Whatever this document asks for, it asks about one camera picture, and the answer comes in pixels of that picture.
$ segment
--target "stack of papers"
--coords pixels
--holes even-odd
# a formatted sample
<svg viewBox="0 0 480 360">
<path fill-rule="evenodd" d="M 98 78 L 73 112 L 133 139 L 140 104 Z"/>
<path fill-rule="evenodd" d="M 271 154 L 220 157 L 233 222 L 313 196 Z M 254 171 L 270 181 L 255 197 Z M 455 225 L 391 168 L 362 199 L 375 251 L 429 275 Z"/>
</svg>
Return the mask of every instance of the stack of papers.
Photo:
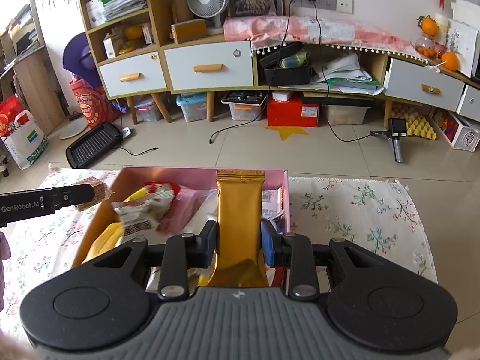
<svg viewBox="0 0 480 360">
<path fill-rule="evenodd" d="M 110 21 L 146 7 L 146 0 L 111 0 L 104 4 L 105 19 Z"/>
<path fill-rule="evenodd" d="M 327 90 L 330 87 L 331 91 L 373 96 L 383 91 L 383 86 L 360 66 L 358 55 L 354 52 L 325 63 L 325 76 L 322 62 L 313 61 L 312 66 L 317 74 L 310 84 L 301 85 L 301 89 Z"/>
</svg>

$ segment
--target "star-shaped floor sticker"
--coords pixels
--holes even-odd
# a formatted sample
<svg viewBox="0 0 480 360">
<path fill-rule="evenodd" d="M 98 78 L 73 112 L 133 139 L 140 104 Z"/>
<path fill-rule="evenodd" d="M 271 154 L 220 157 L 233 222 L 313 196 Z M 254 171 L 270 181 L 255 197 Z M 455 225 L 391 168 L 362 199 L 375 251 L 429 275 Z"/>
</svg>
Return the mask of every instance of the star-shaped floor sticker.
<svg viewBox="0 0 480 360">
<path fill-rule="evenodd" d="M 292 134 L 299 134 L 299 135 L 308 135 L 303 128 L 300 127 L 265 127 L 267 130 L 274 130 L 278 131 L 280 134 L 281 140 L 287 140 L 287 138 Z"/>
</svg>

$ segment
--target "pink box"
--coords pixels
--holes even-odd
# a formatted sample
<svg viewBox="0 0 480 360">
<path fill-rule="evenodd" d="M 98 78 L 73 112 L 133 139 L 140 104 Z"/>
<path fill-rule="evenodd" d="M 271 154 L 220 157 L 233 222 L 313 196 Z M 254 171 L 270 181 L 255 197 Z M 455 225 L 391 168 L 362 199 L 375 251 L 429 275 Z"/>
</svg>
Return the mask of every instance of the pink box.
<svg viewBox="0 0 480 360">
<path fill-rule="evenodd" d="M 195 190 L 211 190 L 217 188 L 217 170 L 224 168 L 163 168 L 156 166 L 122 168 L 113 182 L 114 192 L 110 199 L 100 203 L 92 218 L 83 239 L 78 247 L 72 266 L 78 266 L 87 256 L 92 243 L 111 223 L 116 222 L 117 215 L 111 207 L 111 202 L 121 202 L 141 188 L 148 181 L 161 180 L 184 185 Z M 265 170 L 263 190 L 282 188 L 283 197 L 283 228 L 290 231 L 290 201 L 289 176 L 286 170 Z"/>
</svg>

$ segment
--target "white plastic bag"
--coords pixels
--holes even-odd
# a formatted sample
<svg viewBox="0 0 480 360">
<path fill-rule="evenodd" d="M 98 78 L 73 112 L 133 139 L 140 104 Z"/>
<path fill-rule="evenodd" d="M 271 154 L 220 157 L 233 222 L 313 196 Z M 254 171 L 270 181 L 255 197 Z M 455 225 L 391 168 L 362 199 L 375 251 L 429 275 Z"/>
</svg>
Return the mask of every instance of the white plastic bag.
<svg viewBox="0 0 480 360">
<path fill-rule="evenodd" d="M 14 161 L 20 169 L 27 169 L 42 154 L 49 140 L 40 127 L 33 120 L 32 114 L 28 111 L 20 112 L 15 117 L 15 122 L 20 116 L 27 114 L 28 121 L 18 125 L 16 130 L 3 139 L 5 147 L 10 152 Z"/>
</svg>

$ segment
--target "white fan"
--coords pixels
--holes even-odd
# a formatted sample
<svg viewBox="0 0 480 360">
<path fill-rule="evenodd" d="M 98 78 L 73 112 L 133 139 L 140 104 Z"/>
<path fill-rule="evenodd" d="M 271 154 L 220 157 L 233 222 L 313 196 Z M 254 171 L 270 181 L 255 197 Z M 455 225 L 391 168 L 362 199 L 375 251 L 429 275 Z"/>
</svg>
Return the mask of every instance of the white fan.
<svg viewBox="0 0 480 360">
<path fill-rule="evenodd" d="M 222 33 L 220 14 L 227 8 L 229 0 L 187 0 L 193 14 L 203 19 L 214 18 L 215 28 L 208 28 L 209 34 Z"/>
</svg>

